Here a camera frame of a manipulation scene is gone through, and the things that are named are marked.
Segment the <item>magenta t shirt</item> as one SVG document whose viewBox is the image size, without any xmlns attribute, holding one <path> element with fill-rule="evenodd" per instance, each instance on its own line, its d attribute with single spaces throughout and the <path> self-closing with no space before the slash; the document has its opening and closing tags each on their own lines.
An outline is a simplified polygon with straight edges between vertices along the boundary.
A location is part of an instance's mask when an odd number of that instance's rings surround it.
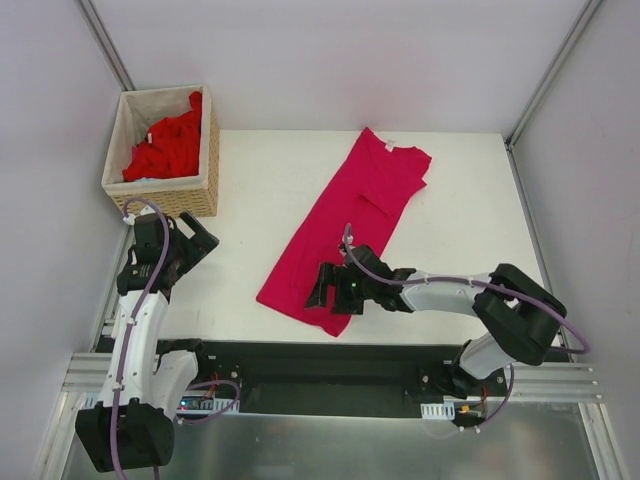
<svg viewBox="0 0 640 480">
<path fill-rule="evenodd" d="M 417 147 L 395 147 L 366 128 L 289 241 L 256 301 L 337 337 L 349 314 L 306 309 L 320 265 L 338 264 L 345 226 L 378 255 L 388 244 L 409 200 L 426 186 L 432 157 Z"/>
</svg>

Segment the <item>wicker laundry basket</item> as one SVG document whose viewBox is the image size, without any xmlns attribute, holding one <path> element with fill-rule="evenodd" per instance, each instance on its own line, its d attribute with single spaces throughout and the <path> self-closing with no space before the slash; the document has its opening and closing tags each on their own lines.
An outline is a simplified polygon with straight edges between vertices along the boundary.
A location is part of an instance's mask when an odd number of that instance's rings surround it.
<svg viewBox="0 0 640 480">
<path fill-rule="evenodd" d="M 132 161 L 132 150 L 147 137 L 149 128 L 166 117 L 177 117 L 191 107 L 189 95 L 202 93 L 199 173 L 196 176 L 125 182 L 122 171 Z M 106 154 L 101 186 L 118 208 L 131 197 L 151 200 L 176 216 L 189 210 L 197 217 L 217 214 L 220 129 L 210 89 L 205 84 L 125 91 L 120 95 Z"/>
</svg>

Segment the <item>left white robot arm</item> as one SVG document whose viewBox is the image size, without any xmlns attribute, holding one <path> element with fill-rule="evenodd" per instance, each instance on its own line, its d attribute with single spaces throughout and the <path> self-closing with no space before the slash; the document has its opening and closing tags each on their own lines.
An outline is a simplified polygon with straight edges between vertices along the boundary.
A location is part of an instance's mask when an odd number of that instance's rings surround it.
<svg viewBox="0 0 640 480">
<path fill-rule="evenodd" d="M 204 387 L 213 368 L 199 339 L 159 350 L 160 327 L 174 285 L 218 244 L 189 212 L 146 207 L 134 220 L 134 243 L 116 279 L 119 295 L 109 369 L 94 406 L 81 410 L 75 431 L 100 473 L 157 468 L 174 450 L 174 419 L 183 392 Z"/>
</svg>

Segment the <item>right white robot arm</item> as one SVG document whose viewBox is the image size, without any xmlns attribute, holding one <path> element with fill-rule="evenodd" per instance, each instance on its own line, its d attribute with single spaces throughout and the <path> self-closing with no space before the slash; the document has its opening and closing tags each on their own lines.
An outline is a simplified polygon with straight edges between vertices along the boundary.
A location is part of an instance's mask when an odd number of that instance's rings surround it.
<svg viewBox="0 0 640 480">
<path fill-rule="evenodd" d="M 305 309 L 360 315 L 371 300 L 390 312 L 449 312 L 484 325 L 486 334 L 467 341 L 450 364 L 429 373 L 432 387 L 444 395 L 464 399 L 515 362 L 540 365 L 567 315 L 559 300 L 512 264 L 463 278 L 392 269 L 367 245 L 341 249 L 342 264 L 321 264 Z"/>
</svg>

